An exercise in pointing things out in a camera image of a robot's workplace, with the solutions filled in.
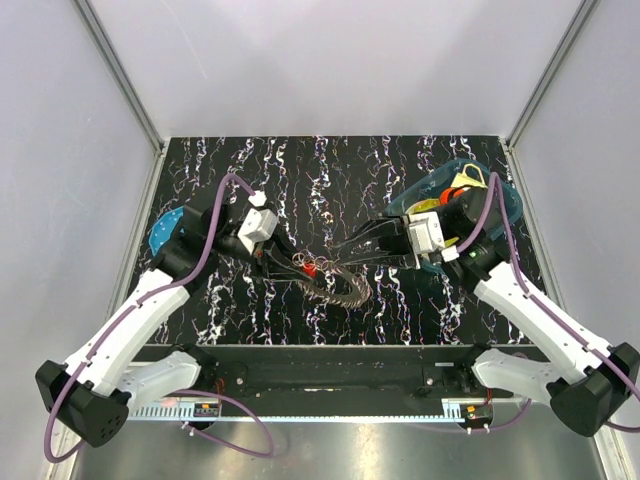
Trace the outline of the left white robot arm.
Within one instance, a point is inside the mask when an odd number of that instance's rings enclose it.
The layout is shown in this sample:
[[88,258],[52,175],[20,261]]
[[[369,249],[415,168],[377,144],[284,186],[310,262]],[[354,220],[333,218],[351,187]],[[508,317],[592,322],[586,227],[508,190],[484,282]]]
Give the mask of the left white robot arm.
[[216,385],[216,359],[187,344],[130,374],[127,368],[151,334],[181,309],[217,269],[221,257],[246,262],[271,281],[313,277],[266,204],[239,221],[228,203],[190,201],[154,226],[153,260],[124,304],[64,362],[44,362],[35,374],[49,413],[92,447],[109,442],[140,407],[181,390],[196,396]]

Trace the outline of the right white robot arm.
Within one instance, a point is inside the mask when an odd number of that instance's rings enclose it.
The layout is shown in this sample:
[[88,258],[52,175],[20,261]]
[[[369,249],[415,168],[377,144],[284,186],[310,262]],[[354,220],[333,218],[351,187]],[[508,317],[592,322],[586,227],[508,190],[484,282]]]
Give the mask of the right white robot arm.
[[612,345],[589,331],[521,272],[513,240],[494,240],[491,228],[507,225],[501,199],[490,188],[449,190],[442,204],[421,213],[380,214],[334,246],[345,265],[418,269],[440,266],[450,281],[490,305],[544,354],[542,362],[481,348],[454,371],[466,396],[509,391],[551,408],[570,430],[594,436],[639,393],[639,352]]

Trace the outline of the yellow plate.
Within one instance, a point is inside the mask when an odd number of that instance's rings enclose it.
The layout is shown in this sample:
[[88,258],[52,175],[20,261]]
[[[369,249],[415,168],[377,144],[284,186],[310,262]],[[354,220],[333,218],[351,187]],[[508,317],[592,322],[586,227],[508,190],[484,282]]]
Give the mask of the yellow plate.
[[440,200],[438,198],[427,198],[424,200],[420,200],[413,205],[411,205],[405,213],[407,215],[415,215],[419,213],[424,213],[430,211],[440,205]]

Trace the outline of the orange plastic cup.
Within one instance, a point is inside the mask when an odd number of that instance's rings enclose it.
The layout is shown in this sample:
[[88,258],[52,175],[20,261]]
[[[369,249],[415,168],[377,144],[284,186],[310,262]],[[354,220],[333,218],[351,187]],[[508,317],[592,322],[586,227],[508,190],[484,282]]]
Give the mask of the orange plastic cup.
[[454,198],[462,195],[470,189],[470,186],[449,187],[445,189],[439,196],[439,202],[441,205],[445,205],[452,201]]

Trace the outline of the yellow toy handbag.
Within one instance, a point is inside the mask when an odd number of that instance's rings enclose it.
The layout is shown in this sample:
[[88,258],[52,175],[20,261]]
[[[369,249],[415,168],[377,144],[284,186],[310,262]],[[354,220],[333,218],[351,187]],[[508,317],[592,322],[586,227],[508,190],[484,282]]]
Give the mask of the yellow toy handbag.
[[486,188],[482,170],[475,164],[464,164],[462,169],[454,176],[451,183],[452,188],[477,187]]

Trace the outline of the teal plastic tray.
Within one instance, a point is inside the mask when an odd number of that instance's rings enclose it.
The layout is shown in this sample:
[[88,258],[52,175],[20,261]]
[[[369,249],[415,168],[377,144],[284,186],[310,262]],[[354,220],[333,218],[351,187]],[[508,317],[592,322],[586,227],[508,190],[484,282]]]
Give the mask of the teal plastic tray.
[[[446,162],[444,165],[437,167],[433,172],[427,174],[421,180],[414,183],[411,187],[397,195],[383,210],[387,215],[406,214],[405,211],[414,203],[427,198],[438,198],[440,194],[447,188],[451,187],[454,176],[462,169],[464,164],[471,163],[478,166],[483,174],[488,186],[491,170],[489,167],[478,161],[471,159],[456,158]],[[507,212],[509,224],[513,225],[518,222],[523,214],[523,202],[520,194],[515,187],[507,182],[501,181],[504,192],[504,203]],[[500,236],[504,236],[504,226],[502,220],[499,225],[489,229],[490,237],[495,240]],[[439,265],[429,263],[423,260],[421,268],[429,273],[444,274]]]

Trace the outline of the blue dotted plate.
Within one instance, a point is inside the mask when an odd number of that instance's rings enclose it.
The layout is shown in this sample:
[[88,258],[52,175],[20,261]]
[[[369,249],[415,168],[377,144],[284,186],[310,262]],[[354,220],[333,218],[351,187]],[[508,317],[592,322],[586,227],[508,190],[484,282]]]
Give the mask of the blue dotted plate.
[[163,213],[151,227],[148,245],[151,256],[155,256],[161,247],[171,238],[171,234],[184,213],[183,207]]

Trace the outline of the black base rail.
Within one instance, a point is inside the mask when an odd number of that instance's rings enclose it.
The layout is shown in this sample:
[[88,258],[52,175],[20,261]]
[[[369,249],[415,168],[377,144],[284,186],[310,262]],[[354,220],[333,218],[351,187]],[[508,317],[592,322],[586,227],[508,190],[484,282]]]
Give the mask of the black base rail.
[[478,346],[197,346],[213,362],[204,385],[247,398],[269,390],[400,391],[483,399],[493,392],[472,377]]

